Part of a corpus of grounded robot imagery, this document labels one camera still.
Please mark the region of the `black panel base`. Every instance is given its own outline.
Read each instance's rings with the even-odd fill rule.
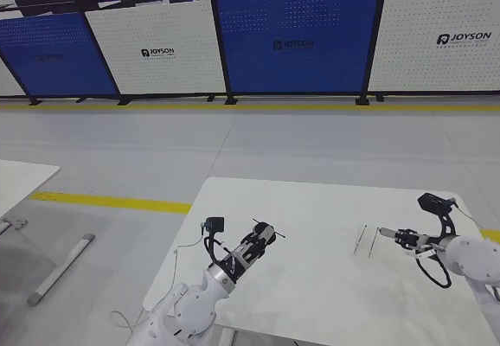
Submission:
[[[131,99],[119,99],[118,106],[127,106],[131,102]]]
[[[227,96],[227,101],[225,101],[225,105],[236,105],[238,100],[233,96]]]
[[[356,106],[369,106],[368,98],[359,98],[356,99]]]

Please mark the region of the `panel frame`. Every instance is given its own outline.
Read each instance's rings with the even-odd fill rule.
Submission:
[[[228,78],[228,71],[227,71],[227,65],[225,62],[225,51],[224,51],[224,46],[222,44],[222,37],[221,37],[221,28],[218,27],[219,25],[219,15],[217,12],[217,7],[216,7],[216,2],[215,0],[208,0],[210,1],[211,4],[211,10],[212,10],[212,15],[214,19],[214,26],[215,26],[215,34],[216,34],[216,40],[218,44],[218,50],[219,50],[219,56],[221,60],[221,69],[222,69],[222,76],[223,76],[223,81],[225,83],[225,92],[199,92],[199,93],[121,93],[121,101],[119,102],[120,106],[124,106],[131,102],[132,100],[141,100],[141,99],[176,99],[176,98],[185,98],[185,97],[208,97],[208,102],[212,102],[216,96],[227,96],[227,100],[225,102],[225,105],[234,105],[237,102],[237,99],[234,98],[234,95],[231,93],[231,88],[230,88],[230,83],[229,83],[229,78]],[[134,3],[127,3],[125,6],[121,6],[120,8],[129,8],[129,7],[135,7]],[[117,9],[118,7],[106,7],[98,10],[92,10],[92,11],[101,11],[101,10],[113,10]]]
[[[377,29],[377,35],[381,31],[381,21],[379,22],[379,28]],[[371,69],[373,69],[375,57],[371,61]],[[368,95],[375,96],[379,102],[383,102],[384,96],[394,95],[394,96],[476,96],[476,95],[500,95],[500,89],[491,90],[369,90],[370,85],[368,85]]]

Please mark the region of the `joyson logo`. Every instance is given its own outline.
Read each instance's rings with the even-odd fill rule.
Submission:
[[[313,40],[273,41],[273,50],[290,50],[313,47]]]
[[[140,49],[140,53],[144,58],[152,59],[170,59],[175,55],[175,49],[173,48],[153,48],[153,49]]]
[[[442,34],[439,35],[437,40],[438,45],[455,44],[455,43],[466,43],[466,42],[487,42],[492,33],[472,33],[472,34]]]

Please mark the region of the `black cable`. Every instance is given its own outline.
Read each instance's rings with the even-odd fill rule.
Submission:
[[[435,260],[437,263],[439,263],[439,266],[442,268],[442,270],[444,271],[444,274],[446,276],[446,283],[443,285],[441,284],[439,281],[437,281],[435,278],[433,278],[431,276],[431,274],[428,273],[427,270],[425,270],[425,268],[421,265],[421,262],[419,259],[415,259],[415,262],[417,262],[417,266],[419,266],[420,270],[433,282],[435,283],[438,287],[440,288],[449,288],[451,285],[452,285],[452,280],[450,279],[450,274],[448,273],[448,271],[446,270],[446,267],[444,266],[444,264],[442,264],[442,262],[440,261],[439,259],[439,256],[437,255],[434,255],[433,256],[433,260]]]

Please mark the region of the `cable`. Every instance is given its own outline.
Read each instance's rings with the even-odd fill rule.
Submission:
[[[189,245],[179,245],[178,247],[176,247],[176,248],[175,248],[175,250],[173,251],[173,254],[175,254],[175,266],[173,267],[173,278],[172,278],[172,280],[171,280],[171,286],[170,286],[170,289],[167,291],[167,293],[165,293],[165,294],[163,295],[163,297],[162,297],[162,298],[161,298],[161,299],[160,299],[160,300],[156,303],[156,305],[154,305],[154,307],[152,308],[152,310],[151,310],[151,311],[154,311],[154,309],[156,309],[156,307],[157,307],[160,303],[162,303],[162,301],[165,299],[165,297],[167,297],[167,296],[168,296],[168,294],[170,294],[171,290],[173,289],[173,285],[175,284],[175,276],[176,276],[176,274],[177,274],[177,260],[178,260],[178,256],[179,256],[178,250],[179,250],[181,247],[194,247],[194,246],[198,245],[198,244],[202,241],[202,238],[203,238],[203,237],[204,237],[204,228],[202,228],[202,232],[201,232],[201,234],[200,234],[200,239],[199,239],[196,243],[194,243],[194,244],[189,244]],[[123,320],[125,321],[125,324],[118,324],[117,322],[115,322],[115,321],[113,320],[113,317],[112,317],[112,316],[113,316],[113,314],[117,314],[117,315],[119,315],[120,317],[122,317],[122,318],[123,318]],[[125,317],[125,315],[124,315],[121,311],[114,310],[114,311],[110,311],[110,320],[112,320],[112,323],[113,323],[116,327],[118,327],[118,328],[125,328],[125,329],[128,329],[128,330],[130,330],[130,331],[131,331],[131,335],[133,335],[133,330],[134,330],[135,328],[137,328],[139,325],[144,324],[146,321],[148,321],[148,315],[149,315],[149,314],[147,314],[147,315],[146,315],[146,317],[145,317],[142,321],[140,321],[140,322],[138,322],[138,323],[136,323],[136,324],[130,324],[130,323],[129,323],[129,320],[127,319],[127,317]]]
[[[475,222],[475,224],[476,224],[477,226],[479,226],[480,228],[482,228],[482,229],[486,229],[485,227],[483,227],[483,225],[481,225],[479,222],[477,222],[477,220],[473,219],[473,218],[472,218],[472,217],[470,217],[468,214],[464,213],[464,211],[463,211],[460,207],[458,207],[458,204],[454,204],[454,205],[456,206],[456,209],[457,209],[457,210],[459,210],[459,212],[460,212],[461,214],[465,215],[465,217],[466,217],[466,218],[468,218],[469,220],[471,220],[471,221]]]
[[[417,266],[419,266],[420,270],[433,282],[435,283],[438,287],[440,288],[449,288],[451,285],[452,285],[452,280],[450,279],[450,274],[448,273],[448,271],[446,270],[446,267],[442,264],[442,262],[440,261],[440,258],[439,256],[437,255],[434,255],[433,257],[433,260],[435,260],[437,263],[439,263],[439,266],[442,268],[442,271],[444,272],[445,276],[446,276],[446,283],[445,284],[441,284],[439,281],[437,281],[437,279],[433,278],[431,276],[431,274],[429,274],[429,272],[421,265],[421,262],[419,259],[415,259],[415,261],[417,262]]]

